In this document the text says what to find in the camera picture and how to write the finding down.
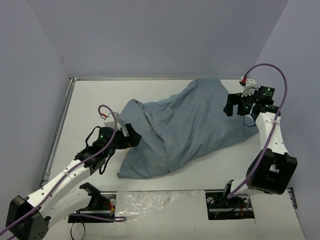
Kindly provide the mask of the blue striped pillowcase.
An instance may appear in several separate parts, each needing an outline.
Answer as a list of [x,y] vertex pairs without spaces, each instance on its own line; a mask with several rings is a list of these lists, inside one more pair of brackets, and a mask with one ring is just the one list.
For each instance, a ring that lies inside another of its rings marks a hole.
[[258,133],[223,109],[228,91],[216,77],[198,78],[178,94],[157,102],[131,99],[118,117],[141,135],[123,159],[119,178],[164,176],[191,160],[242,143]]

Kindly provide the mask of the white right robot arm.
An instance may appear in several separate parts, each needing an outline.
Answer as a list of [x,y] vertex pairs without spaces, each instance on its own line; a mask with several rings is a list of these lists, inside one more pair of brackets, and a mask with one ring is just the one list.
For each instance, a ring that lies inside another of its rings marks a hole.
[[246,87],[243,92],[227,96],[224,113],[231,117],[233,107],[237,106],[237,115],[252,117],[258,128],[261,151],[249,166],[243,182],[222,193],[221,199],[226,206],[238,203],[246,190],[283,194],[298,166],[282,138],[280,107],[274,105],[274,92],[274,88],[266,86]]

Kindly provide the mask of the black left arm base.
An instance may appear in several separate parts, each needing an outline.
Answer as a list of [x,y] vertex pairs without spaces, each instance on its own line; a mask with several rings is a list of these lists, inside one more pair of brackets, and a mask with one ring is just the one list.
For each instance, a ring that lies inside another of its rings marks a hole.
[[89,215],[97,218],[115,219],[116,198],[115,192],[103,193],[91,183],[80,185],[79,189],[88,197],[88,204],[78,209],[75,214]]

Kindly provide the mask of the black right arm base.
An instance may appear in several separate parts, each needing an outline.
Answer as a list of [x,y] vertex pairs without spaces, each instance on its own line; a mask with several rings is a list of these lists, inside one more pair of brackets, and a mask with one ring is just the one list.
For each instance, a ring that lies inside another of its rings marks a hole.
[[250,199],[247,196],[228,198],[230,192],[230,183],[227,183],[224,189],[205,191],[208,219],[210,221],[254,219]]

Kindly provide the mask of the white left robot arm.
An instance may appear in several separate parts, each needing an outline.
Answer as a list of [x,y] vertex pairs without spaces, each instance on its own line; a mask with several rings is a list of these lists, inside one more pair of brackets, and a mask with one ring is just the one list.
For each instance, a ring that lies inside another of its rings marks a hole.
[[130,123],[121,127],[99,128],[97,140],[76,154],[74,160],[45,186],[26,197],[17,195],[11,200],[4,234],[10,231],[18,240],[41,240],[49,230],[54,217],[52,208],[76,185],[98,171],[115,154],[116,150],[136,147],[138,134]]

